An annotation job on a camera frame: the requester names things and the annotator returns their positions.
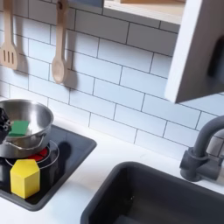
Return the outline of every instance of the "shelf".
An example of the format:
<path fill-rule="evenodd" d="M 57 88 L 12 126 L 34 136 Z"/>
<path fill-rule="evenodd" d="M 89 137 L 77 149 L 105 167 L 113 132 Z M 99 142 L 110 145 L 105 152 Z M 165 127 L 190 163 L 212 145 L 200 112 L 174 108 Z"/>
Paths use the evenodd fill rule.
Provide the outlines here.
<path fill-rule="evenodd" d="M 123 0 L 122 3 L 106 0 L 104 8 L 179 25 L 185 3 L 175 0 Z"/>

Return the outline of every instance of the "yellow block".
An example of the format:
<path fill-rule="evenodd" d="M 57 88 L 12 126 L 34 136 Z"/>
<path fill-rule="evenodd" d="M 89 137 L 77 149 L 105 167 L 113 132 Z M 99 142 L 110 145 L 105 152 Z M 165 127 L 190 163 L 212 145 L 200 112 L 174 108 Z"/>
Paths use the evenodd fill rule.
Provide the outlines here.
<path fill-rule="evenodd" d="M 34 159 L 18 159 L 10 170 L 10 189 L 23 199 L 39 191 L 39 167 Z"/>

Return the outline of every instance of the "black sink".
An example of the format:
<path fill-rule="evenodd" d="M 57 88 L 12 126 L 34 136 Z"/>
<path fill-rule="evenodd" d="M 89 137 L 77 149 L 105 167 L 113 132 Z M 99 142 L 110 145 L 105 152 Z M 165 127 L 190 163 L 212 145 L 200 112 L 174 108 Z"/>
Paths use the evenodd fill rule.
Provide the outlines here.
<path fill-rule="evenodd" d="M 80 224 L 223 224 L 223 211 L 223 195 L 129 162 L 109 174 Z"/>

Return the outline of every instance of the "stainless steel pot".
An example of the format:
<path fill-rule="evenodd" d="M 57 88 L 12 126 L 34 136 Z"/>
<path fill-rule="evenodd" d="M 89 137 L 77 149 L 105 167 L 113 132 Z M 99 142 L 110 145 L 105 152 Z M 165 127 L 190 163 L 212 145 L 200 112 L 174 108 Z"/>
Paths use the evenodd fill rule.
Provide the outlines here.
<path fill-rule="evenodd" d="M 7 136 L 0 144 L 0 157 L 27 158 L 44 149 L 49 143 L 53 123 L 52 111 L 35 101 L 8 100 L 0 101 L 10 121 L 28 121 L 25 136 Z"/>

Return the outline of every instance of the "tile backsplash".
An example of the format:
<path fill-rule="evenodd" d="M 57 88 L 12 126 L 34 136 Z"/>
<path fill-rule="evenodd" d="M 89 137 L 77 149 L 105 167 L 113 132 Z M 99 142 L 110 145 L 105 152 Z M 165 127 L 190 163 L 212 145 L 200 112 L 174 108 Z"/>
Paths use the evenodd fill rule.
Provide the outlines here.
<path fill-rule="evenodd" d="M 41 102 L 55 115 L 181 159 L 205 123 L 223 115 L 224 95 L 172 104 L 164 99 L 179 26 L 119 11 L 70 4 L 68 76 L 54 82 L 55 0 L 14 0 L 17 71 L 0 66 L 0 95 Z M 0 0 L 0 45 L 4 42 Z M 218 157 L 224 131 L 208 152 Z"/>

